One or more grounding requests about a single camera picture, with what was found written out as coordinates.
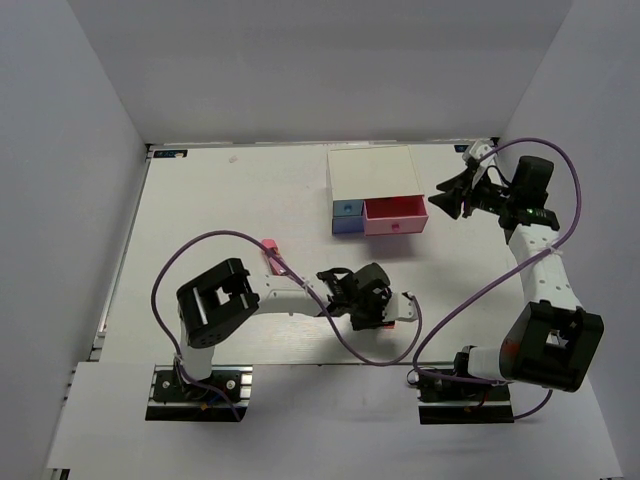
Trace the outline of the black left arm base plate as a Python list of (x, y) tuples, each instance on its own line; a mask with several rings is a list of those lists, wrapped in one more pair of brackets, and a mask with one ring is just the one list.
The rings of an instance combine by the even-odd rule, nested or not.
[(173, 367), (157, 367), (146, 408), (146, 421), (234, 423), (241, 421), (248, 409), (253, 368), (251, 366), (223, 366), (214, 368), (205, 383), (221, 390), (233, 403), (216, 392), (188, 384)]

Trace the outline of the light blue small drawer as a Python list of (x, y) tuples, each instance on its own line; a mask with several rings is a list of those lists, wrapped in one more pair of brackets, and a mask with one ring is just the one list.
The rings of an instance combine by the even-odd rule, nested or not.
[(359, 217), (362, 215), (363, 201), (355, 200), (335, 200), (332, 205), (334, 217)]

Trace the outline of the pink small drawer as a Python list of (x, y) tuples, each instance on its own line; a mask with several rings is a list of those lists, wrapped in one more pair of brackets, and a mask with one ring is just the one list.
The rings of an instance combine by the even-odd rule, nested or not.
[(366, 236), (421, 233), (429, 218), (423, 195), (367, 199), (363, 215)]

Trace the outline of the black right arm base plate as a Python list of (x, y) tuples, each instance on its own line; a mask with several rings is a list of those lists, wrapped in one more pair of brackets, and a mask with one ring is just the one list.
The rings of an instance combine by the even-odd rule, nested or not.
[(431, 379), (411, 369), (406, 377), (417, 390), (421, 425), (511, 424), (514, 413), (507, 386)]

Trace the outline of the white mini drawer cabinet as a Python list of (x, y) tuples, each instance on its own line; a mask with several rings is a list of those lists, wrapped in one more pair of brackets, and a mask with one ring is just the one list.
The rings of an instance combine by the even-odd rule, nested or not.
[(327, 190), (335, 200), (379, 199), (423, 195), (410, 148), (401, 146), (332, 150), (327, 154)]

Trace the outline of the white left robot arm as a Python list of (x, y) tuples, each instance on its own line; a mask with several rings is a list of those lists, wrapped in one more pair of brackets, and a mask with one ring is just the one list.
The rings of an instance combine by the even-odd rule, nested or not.
[(199, 399), (211, 387), (215, 346), (255, 314), (302, 314), (314, 317), (326, 309), (331, 317), (349, 317), (356, 331), (393, 324), (397, 296), (380, 265), (356, 272), (337, 267), (297, 283), (289, 276), (253, 278), (238, 258), (230, 258), (181, 286), (177, 292), (181, 320), (183, 368), (177, 387)]

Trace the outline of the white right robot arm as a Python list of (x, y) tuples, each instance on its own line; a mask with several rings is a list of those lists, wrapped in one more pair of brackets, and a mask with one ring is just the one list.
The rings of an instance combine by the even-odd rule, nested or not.
[(553, 170), (548, 160), (523, 156), (512, 180), (499, 185), (484, 163), (469, 157), (465, 170), (439, 184), (429, 199), (452, 218), (476, 210), (497, 215), (522, 268), (524, 308), (501, 344), (466, 346), (455, 357), (451, 384), (463, 398), (477, 397), (488, 381), (575, 392), (604, 333), (602, 318), (574, 294), (555, 245), (559, 221), (545, 206)]

